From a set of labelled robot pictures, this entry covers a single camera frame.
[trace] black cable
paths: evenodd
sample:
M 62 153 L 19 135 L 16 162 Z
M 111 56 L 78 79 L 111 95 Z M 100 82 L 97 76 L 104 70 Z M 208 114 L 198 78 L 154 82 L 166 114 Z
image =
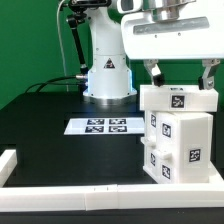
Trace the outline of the black cable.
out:
M 29 86 L 27 89 L 26 89 L 26 91 L 25 91 L 25 93 L 28 93 L 28 91 L 30 90 L 30 89 L 32 89 L 33 87 L 35 87 L 35 86 L 41 86 L 41 85 L 43 85 L 43 84 L 46 84 L 46 85 L 56 85 L 56 86 L 66 86 L 66 85 L 69 85 L 69 86 L 78 86 L 79 85 L 79 83 L 52 83 L 52 82 L 42 82 L 42 83 L 36 83 L 36 84 L 34 84 L 34 85 L 32 85 L 32 86 Z
M 57 82 L 57 81 L 63 81 L 63 80 L 68 80 L 68 79 L 75 79 L 75 77 L 76 77 L 75 75 L 71 75 L 71 76 L 62 76 L 62 77 L 59 77 L 59 78 L 48 80 L 47 82 L 45 82 L 42 85 L 40 85 L 40 87 L 36 90 L 36 92 L 40 92 L 40 90 L 43 89 L 49 83 Z

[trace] robot end effector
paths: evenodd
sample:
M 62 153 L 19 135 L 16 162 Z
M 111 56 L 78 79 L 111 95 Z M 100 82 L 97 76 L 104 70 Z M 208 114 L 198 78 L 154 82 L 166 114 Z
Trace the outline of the robot end effector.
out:
M 128 13 L 122 20 L 125 51 L 130 59 L 144 60 L 154 85 L 164 84 L 158 60 L 202 59 L 205 71 L 198 79 L 199 89 L 214 87 L 219 59 L 224 57 L 224 26 L 218 16 L 223 15 L 222 1 L 118 0 L 118 9 Z

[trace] stacked boxes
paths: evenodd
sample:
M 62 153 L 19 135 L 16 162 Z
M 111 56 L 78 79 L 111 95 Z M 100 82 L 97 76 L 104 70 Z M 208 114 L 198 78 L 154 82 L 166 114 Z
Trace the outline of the stacked boxes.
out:
M 145 110 L 143 169 L 157 183 L 209 182 L 213 117 L 202 111 L 216 111 L 218 93 L 203 90 L 197 95 L 197 88 L 143 86 L 141 89 L 141 109 Z M 188 102 L 194 94 L 197 97 Z

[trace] white plastic casing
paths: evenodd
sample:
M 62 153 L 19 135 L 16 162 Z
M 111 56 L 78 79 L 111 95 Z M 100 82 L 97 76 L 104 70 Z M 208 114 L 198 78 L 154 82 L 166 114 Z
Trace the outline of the white plastic casing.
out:
M 207 28 L 189 28 L 185 31 L 164 30 L 169 22 L 156 23 L 151 11 L 125 15 L 121 29 L 125 52 L 130 59 L 205 59 L 224 57 L 224 1 L 197 0 L 179 7 L 178 21 L 192 18 L 205 18 Z M 134 34 L 134 27 L 156 25 L 158 32 L 148 34 L 147 29 L 139 29 L 142 34 Z
M 142 4 L 143 4 L 143 0 L 133 0 L 133 9 L 129 10 L 129 11 L 124 11 L 121 7 L 121 1 L 122 0 L 117 1 L 117 9 L 118 9 L 118 12 L 121 14 L 137 12 L 142 8 Z
M 145 147 L 144 170 L 158 183 L 208 183 L 212 123 L 207 113 L 157 112 L 156 146 Z
M 217 111 L 216 90 L 199 90 L 192 85 L 140 86 L 140 110 Z
M 118 23 L 112 21 L 106 7 L 87 11 L 93 45 L 93 65 L 88 73 L 88 89 L 84 96 L 95 99 L 122 99 L 136 95 L 132 88 L 132 72 Z

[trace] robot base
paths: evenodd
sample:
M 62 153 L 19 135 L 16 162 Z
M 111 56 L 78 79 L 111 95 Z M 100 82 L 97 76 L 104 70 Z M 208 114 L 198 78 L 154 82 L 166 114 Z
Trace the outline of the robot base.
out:
M 113 98 L 113 99 L 108 99 L 108 98 L 96 98 L 93 96 L 85 95 L 83 94 L 83 99 L 85 102 L 89 103 L 95 103 L 99 105 L 121 105 L 121 104 L 127 104 L 127 103 L 132 103 L 136 102 L 137 100 L 137 92 L 130 94 L 126 97 L 122 98 Z

